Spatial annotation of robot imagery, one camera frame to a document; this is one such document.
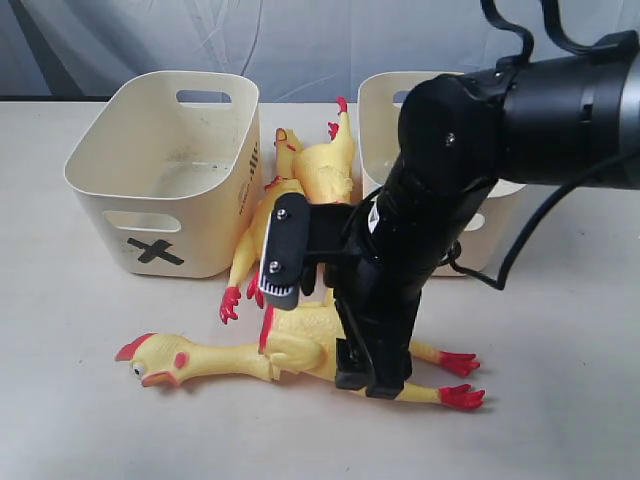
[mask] cream plastic bin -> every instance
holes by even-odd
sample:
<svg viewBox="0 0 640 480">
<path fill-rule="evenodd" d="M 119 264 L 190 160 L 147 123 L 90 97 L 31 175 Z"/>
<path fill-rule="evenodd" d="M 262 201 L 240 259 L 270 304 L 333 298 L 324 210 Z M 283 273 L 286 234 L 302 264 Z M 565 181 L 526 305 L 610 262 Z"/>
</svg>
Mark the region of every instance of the cream plastic bin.
<svg viewBox="0 0 640 480">
<path fill-rule="evenodd" d="M 358 90 L 358 145 L 362 169 L 362 190 L 367 195 L 386 180 L 398 152 L 398 114 L 401 102 L 396 95 L 443 73 L 388 72 L 365 80 Z M 484 269 L 506 229 L 509 215 L 524 185 L 500 180 L 459 238 L 460 265 Z M 456 276 L 450 267 L 438 268 L 434 275 Z"/>
<path fill-rule="evenodd" d="M 163 71 L 107 103 L 64 175 L 125 270 L 202 278 L 231 265 L 262 184 L 258 98 L 244 77 Z"/>
</svg>

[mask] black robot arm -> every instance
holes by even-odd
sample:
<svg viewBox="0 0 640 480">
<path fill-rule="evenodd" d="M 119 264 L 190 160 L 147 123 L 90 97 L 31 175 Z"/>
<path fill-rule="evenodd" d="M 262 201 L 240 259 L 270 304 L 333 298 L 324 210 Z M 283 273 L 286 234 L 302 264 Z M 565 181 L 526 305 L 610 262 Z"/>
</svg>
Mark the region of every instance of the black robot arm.
<svg viewBox="0 0 640 480">
<path fill-rule="evenodd" d="M 640 189 L 638 35 L 578 45 L 562 31 L 557 2 L 540 2 L 550 38 L 572 55 L 530 63 L 531 34 L 482 0 L 492 25 L 522 38 L 519 55 L 409 92 L 398 119 L 398 159 L 379 191 L 358 205 L 309 205 L 296 194 L 276 203 L 261 288 L 272 305 L 294 308 L 299 289 L 310 294 L 316 266 L 325 263 L 324 283 L 334 288 L 346 337 L 337 340 L 338 388 L 379 398 L 402 391 L 422 288 L 445 262 L 471 273 L 450 251 L 499 179 L 563 185 L 547 209 L 580 185 Z M 541 215 L 492 286 L 504 288 L 509 262 Z"/>
</svg>

